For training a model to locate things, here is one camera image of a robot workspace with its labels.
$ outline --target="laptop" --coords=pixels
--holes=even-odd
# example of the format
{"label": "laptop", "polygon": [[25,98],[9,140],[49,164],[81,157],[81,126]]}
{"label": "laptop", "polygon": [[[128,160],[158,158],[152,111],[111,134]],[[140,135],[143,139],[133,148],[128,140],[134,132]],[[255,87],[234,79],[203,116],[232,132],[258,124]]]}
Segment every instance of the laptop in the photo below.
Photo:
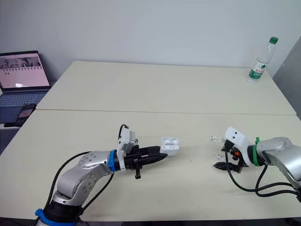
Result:
{"label": "laptop", "polygon": [[39,53],[1,53],[0,88],[0,123],[13,123],[24,105],[37,105],[50,89]]}

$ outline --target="blue ring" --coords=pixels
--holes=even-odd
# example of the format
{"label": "blue ring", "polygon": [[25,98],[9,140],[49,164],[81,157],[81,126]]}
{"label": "blue ring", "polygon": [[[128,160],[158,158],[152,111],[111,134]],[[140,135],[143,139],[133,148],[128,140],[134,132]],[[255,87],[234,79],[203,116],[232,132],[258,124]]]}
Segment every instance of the blue ring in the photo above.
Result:
{"label": "blue ring", "polygon": [[115,164],[114,164],[114,153],[116,150],[112,150],[110,152],[110,156],[109,156],[109,168],[112,172],[116,172],[117,170],[115,169]]}
{"label": "blue ring", "polygon": [[36,216],[39,216],[41,221],[43,221],[43,223],[50,225],[50,226],[75,226],[77,224],[77,222],[71,222],[71,223],[60,223],[60,222],[54,222],[51,220],[48,220],[42,209],[37,209],[37,211],[35,212]]}

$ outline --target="plastic bottle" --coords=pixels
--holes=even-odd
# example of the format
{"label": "plastic bottle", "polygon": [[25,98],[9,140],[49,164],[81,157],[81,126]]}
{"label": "plastic bottle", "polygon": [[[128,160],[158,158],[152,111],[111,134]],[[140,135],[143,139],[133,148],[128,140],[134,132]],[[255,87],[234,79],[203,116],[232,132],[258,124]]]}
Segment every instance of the plastic bottle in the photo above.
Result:
{"label": "plastic bottle", "polygon": [[249,73],[249,83],[257,83],[257,81],[260,79],[261,75],[263,74],[268,63],[274,55],[275,44],[277,43],[277,41],[278,38],[271,37],[268,44],[261,50],[259,56],[256,59],[256,63],[254,64],[253,68]]}

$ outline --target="laptop screen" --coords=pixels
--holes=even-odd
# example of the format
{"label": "laptop screen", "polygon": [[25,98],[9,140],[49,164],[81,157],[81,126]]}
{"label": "laptop screen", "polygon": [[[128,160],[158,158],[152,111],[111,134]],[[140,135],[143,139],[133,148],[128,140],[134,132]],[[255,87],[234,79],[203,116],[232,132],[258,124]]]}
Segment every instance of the laptop screen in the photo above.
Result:
{"label": "laptop screen", "polygon": [[37,51],[0,55],[2,90],[45,89],[49,82]]}

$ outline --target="laptop keyboard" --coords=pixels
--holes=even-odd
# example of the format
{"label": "laptop keyboard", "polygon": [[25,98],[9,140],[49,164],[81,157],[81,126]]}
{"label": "laptop keyboard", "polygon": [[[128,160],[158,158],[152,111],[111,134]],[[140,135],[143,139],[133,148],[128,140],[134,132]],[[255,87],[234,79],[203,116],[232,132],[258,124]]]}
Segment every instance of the laptop keyboard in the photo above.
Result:
{"label": "laptop keyboard", "polygon": [[1,95],[0,107],[14,107],[29,104],[38,104],[45,96],[45,93],[18,94],[18,95]]}

